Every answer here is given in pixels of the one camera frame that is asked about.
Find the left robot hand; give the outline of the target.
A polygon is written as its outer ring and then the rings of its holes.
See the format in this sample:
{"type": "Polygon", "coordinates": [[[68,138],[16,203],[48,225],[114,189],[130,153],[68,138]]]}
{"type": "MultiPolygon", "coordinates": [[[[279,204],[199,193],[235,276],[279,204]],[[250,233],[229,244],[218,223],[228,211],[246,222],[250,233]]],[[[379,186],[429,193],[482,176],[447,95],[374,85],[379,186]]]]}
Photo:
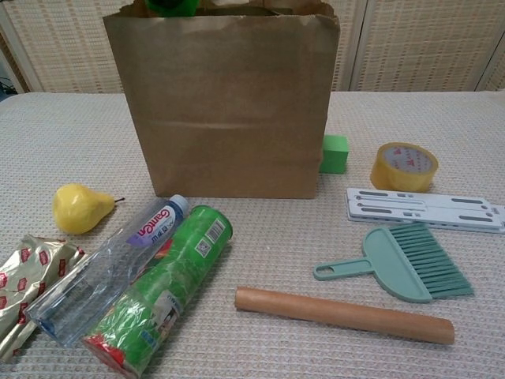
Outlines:
{"type": "Polygon", "coordinates": [[[177,17],[182,0],[151,0],[147,1],[150,10],[160,17],[177,17]]]}

